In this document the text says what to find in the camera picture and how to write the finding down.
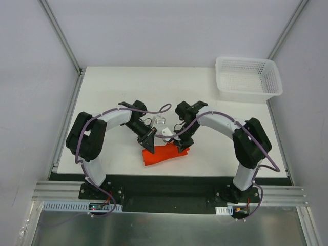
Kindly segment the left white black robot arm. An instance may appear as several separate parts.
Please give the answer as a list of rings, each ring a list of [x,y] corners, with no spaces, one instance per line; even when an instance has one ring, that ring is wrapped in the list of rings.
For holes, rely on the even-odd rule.
[[[81,165],[86,181],[92,184],[90,192],[96,199],[104,199],[109,189],[104,184],[106,174],[99,160],[107,131],[125,125],[137,135],[137,142],[145,150],[155,153],[157,129],[141,120],[145,114],[147,107],[136,100],[133,104],[120,102],[116,108],[95,116],[80,112],[76,117],[66,147],[74,155],[75,163]]]

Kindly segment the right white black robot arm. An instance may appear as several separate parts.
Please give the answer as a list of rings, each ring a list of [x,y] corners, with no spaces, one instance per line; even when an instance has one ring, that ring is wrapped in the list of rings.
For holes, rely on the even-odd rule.
[[[268,158],[268,152],[272,149],[272,144],[260,121],[251,118],[240,122],[224,113],[212,110],[202,101],[193,105],[182,101],[177,105],[175,113],[179,120],[184,122],[181,129],[174,131],[177,136],[172,138],[179,153],[194,143],[192,137],[200,126],[209,127],[233,141],[239,165],[231,185],[220,192],[220,196],[222,200],[234,204],[247,199],[257,168],[265,158]]]

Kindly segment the orange t shirt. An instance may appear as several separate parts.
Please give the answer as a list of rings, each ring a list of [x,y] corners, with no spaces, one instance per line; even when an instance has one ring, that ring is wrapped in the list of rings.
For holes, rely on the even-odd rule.
[[[188,147],[182,152],[179,152],[178,147],[173,143],[168,143],[163,146],[156,146],[154,154],[144,149],[142,150],[143,162],[145,166],[155,165],[170,159],[186,156],[189,150],[190,148]]]

